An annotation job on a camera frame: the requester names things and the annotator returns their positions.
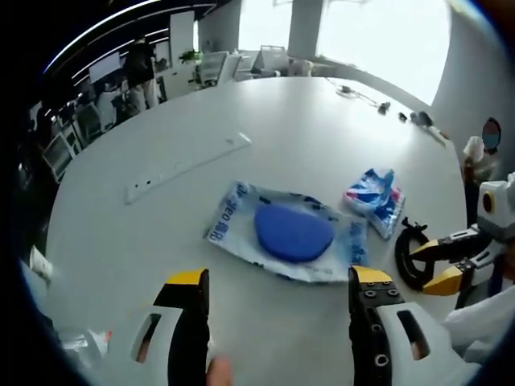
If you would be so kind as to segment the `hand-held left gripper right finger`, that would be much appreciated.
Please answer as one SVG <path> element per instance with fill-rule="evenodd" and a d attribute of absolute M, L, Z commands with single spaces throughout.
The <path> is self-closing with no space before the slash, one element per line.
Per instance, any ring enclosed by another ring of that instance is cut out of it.
<path fill-rule="evenodd" d="M 453 385 L 450 335 L 386 273 L 353 265 L 348 309 L 355 385 Z"/>

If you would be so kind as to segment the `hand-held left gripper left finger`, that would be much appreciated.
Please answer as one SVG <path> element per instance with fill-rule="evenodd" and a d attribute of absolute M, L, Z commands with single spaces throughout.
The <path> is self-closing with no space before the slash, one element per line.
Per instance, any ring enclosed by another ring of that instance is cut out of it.
<path fill-rule="evenodd" d="M 169 277 L 149 306 L 120 324 L 121 385 L 205 385 L 209 271 Z"/>

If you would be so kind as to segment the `person's left hand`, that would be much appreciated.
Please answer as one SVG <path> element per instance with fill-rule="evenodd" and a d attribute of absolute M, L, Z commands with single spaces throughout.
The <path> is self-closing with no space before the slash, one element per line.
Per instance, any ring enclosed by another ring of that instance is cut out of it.
<path fill-rule="evenodd" d="M 233 371 L 230 361 L 222 356 L 214 357 L 206 373 L 207 386 L 232 386 Z"/>

